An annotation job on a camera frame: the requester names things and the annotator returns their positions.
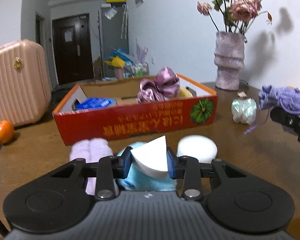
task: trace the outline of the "pink suitcase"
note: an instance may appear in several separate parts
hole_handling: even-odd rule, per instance
[[[51,101],[44,51],[28,40],[0,47],[0,121],[35,123]]]

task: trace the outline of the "green pumpkin picture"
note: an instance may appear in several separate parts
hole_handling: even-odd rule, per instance
[[[190,119],[196,124],[206,122],[212,115],[213,101],[206,98],[198,101],[190,111]]]

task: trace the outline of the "brown tabletop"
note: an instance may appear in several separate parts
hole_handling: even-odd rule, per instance
[[[166,133],[167,145],[174,151],[184,136],[201,134],[211,138],[218,147],[218,157],[283,189],[295,202],[294,217],[288,232],[300,240],[300,143],[297,137],[283,132],[281,125],[270,119],[251,134],[244,135],[246,125],[232,120],[231,102],[237,92],[218,90],[217,114],[213,124]],[[256,102],[258,90],[242,88]],[[264,120],[266,113],[258,119]],[[0,219],[6,226],[2,213],[5,196],[13,189],[61,166],[69,160],[71,147],[65,146],[54,120],[51,118],[36,125],[17,130],[18,139],[0,150]],[[130,139],[110,141],[118,152],[136,141],[151,141],[159,135],[145,135]],[[204,191],[209,192],[206,179]]]

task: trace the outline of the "purple satin scrunchie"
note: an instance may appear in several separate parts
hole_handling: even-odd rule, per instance
[[[154,80],[143,79],[140,82],[140,92],[137,102],[165,101],[165,97],[174,98],[180,92],[180,81],[171,68],[164,67],[154,77]]]

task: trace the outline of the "orange fruit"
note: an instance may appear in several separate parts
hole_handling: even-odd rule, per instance
[[[12,140],[14,134],[14,128],[12,123],[3,120],[0,122],[0,143],[8,143]]]

